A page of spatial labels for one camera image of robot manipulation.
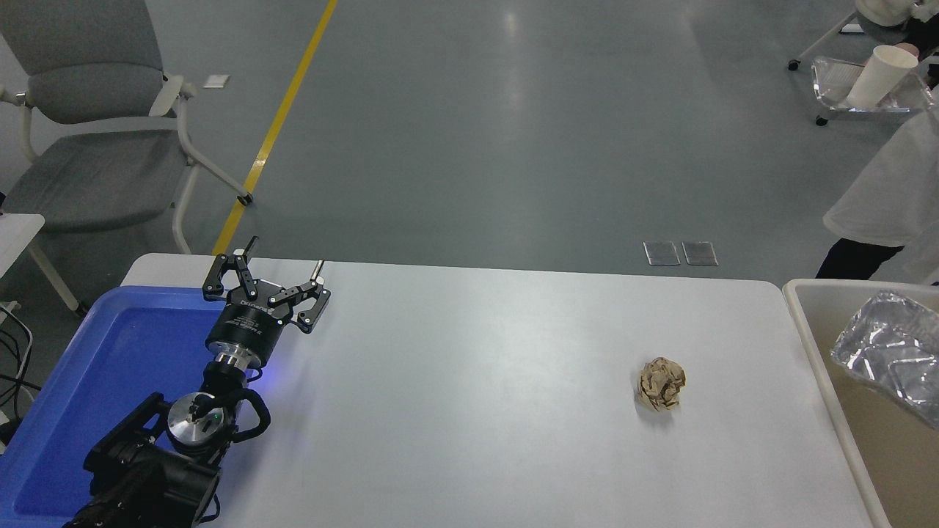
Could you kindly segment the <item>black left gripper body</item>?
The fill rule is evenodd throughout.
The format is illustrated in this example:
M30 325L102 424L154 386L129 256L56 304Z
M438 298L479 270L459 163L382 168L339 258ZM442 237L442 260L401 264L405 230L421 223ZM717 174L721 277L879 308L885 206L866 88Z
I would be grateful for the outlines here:
M255 300L248 297L248 288L236 287L228 292L222 313L208 337L205 347L222 352L239 347L251 352L252 361L267 362L291 317L287 304L269 305L269 299L285 290L282 285L256 283Z

